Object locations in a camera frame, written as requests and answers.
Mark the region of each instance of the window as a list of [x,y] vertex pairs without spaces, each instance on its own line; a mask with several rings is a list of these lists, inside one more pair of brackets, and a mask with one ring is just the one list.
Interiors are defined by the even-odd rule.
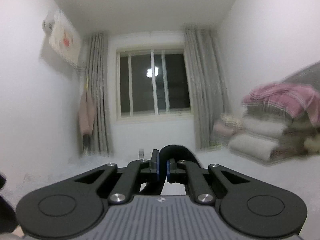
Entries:
[[118,117],[190,112],[183,51],[117,55]]

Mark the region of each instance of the gray ribbed plate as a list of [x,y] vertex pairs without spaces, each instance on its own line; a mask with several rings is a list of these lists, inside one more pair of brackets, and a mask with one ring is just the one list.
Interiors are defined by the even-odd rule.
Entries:
[[[109,208],[105,218],[76,240],[245,240],[231,230],[214,208],[191,202],[189,196],[135,196],[126,205]],[[288,240],[299,240],[291,236]]]

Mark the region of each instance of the curtain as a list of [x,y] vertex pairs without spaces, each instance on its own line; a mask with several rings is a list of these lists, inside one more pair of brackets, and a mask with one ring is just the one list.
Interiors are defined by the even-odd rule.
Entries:
[[228,112],[228,95],[224,75],[217,60],[217,42],[211,29],[187,27],[185,65],[190,103],[195,118],[196,147],[210,146],[214,121]]
[[108,38],[104,33],[95,33],[88,39],[86,76],[96,108],[89,151],[109,155],[113,149],[107,97],[107,51]]

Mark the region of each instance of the window pane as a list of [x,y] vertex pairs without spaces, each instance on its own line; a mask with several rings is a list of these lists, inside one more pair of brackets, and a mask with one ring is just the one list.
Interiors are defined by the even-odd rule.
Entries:
[[130,114],[128,57],[120,57],[121,115]]
[[170,109],[190,108],[183,54],[165,55]]
[[151,55],[131,57],[133,112],[154,113]]
[[165,112],[166,108],[161,55],[155,55],[155,75],[158,98],[158,111]]

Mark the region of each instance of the pink clothing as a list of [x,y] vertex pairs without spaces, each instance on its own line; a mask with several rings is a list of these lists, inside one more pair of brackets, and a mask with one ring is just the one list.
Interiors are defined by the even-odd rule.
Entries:
[[79,108],[79,125],[82,135],[92,135],[93,124],[95,119],[95,106],[89,91],[84,90]]
[[244,105],[266,104],[298,118],[306,111],[313,126],[320,126],[320,94],[307,85],[273,83],[258,87],[244,97]]
[[213,130],[225,137],[231,137],[236,133],[236,129],[227,127],[223,122],[217,121],[214,122]]

